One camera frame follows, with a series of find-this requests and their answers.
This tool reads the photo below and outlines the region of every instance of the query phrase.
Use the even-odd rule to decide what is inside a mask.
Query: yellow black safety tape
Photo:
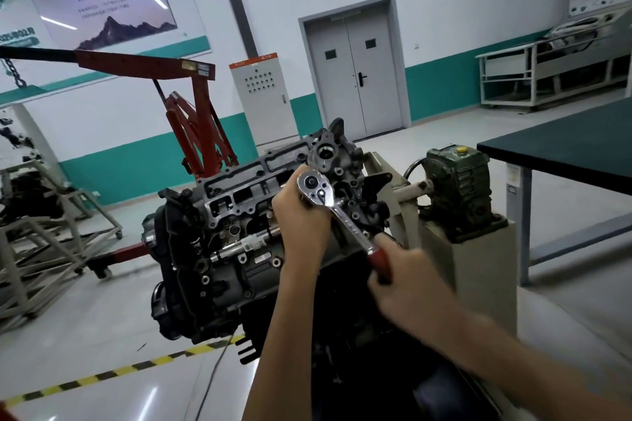
[[[52,394],[63,393],[64,391],[69,391],[77,387],[88,386],[90,384],[98,383],[99,381],[105,381],[106,379],[112,379],[112,378],[124,376],[126,374],[136,373],[137,371],[142,371],[144,369],[152,368],[154,366],[167,364],[179,357],[190,358],[191,356],[201,355],[202,353],[210,353],[211,351],[219,350],[228,345],[234,345],[237,341],[243,338],[244,338],[244,335],[240,334],[238,336],[233,336],[231,339],[222,339],[220,341],[215,341],[214,343],[209,343],[207,345],[192,346],[191,348],[187,350],[178,351],[178,353],[173,353],[171,355],[162,356],[160,358],[154,358],[153,360],[143,361],[141,363],[135,363],[130,366],[123,366],[121,368],[113,369],[111,371],[104,371],[103,373],[95,374],[93,376],[88,376],[81,379],[76,379],[75,381],[70,381],[68,383],[45,387],[44,389],[39,389],[31,393],[20,394],[19,396],[13,396],[12,398],[9,398],[8,400],[0,401],[0,404],[4,405],[6,408],[11,408],[15,405],[19,405],[20,403],[24,403],[26,401],[38,400],[39,398],[43,398],[44,396],[50,396]]]

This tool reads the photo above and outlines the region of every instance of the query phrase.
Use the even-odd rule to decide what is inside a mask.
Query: engine block
[[[383,230],[389,213],[377,192],[391,175],[363,174],[363,152],[346,140],[340,119],[253,162],[199,179],[193,189],[165,189],[160,196],[166,203],[145,219],[143,235],[164,279],[152,296],[163,336],[194,343],[228,336],[245,323],[247,305],[278,290],[284,249],[271,202],[305,163],[328,177],[336,199],[367,236]],[[332,222],[322,267],[355,254],[362,255],[359,245]]]

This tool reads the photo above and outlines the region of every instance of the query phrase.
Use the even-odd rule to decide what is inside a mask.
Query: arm
[[[330,213],[300,201],[297,169],[273,198],[285,248],[279,293],[242,421],[312,419],[314,291],[331,231]]]
[[[376,240],[389,256],[393,280],[383,286],[372,273],[369,287],[382,313],[410,335],[544,420],[632,419],[632,411],[590,393],[566,367],[468,312],[421,250],[404,250],[386,236]]]

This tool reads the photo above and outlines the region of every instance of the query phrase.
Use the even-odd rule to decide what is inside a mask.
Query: floor
[[[378,151],[403,173],[430,148],[454,142],[475,147],[479,141],[622,97],[622,90],[603,92],[534,114],[477,109],[359,145]],[[491,161],[490,173],[494,210],[504,213],[504,164]],[[422,177],[419,168],[411,179]],[[120,245],[138,242],[140,222],[161,202],[152,198],[113,210],[124,226]],[[630,197],[533,174],[533,245],[630,211]],[[98,221],[91,223],[98,228]],[[84,274],[36,320],[0,334],[0,399],[83,380],[82,387],[17,404],[11,411],[23,421],[171,421],[195,420],[198,415],[204,420],[239,420],[256,362],[242,366],[234,345],[226,348],[219,364],[221,349],[95,381],[95,374],[191,347],[188,339],[164,339],[150,317],[149,297],[161,279],[151,258],[114,265],[112,272],[108,282]],[[582,370],[593,389],[629,399],[632,235],[539,265],[532,275],[534,287],[518,293],[521,339]]]

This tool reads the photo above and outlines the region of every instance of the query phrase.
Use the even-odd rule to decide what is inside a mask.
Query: hand
[[[368,279],[380,311],[400,329],[446,354],[466,318],[464,308],[426,253],[405,250],[384,234],[375,242],[386,252],[392,271],[390,285],[380,285],[375,271]]]
[[[289,178],[283,189],[273,198],[273,210],[285,246],[286,262],[283,272],[307,269],[318,274],[329,235],[331,212],[324,207],[309,206],[300,199],[296,180],[304,171],[301,165]]]

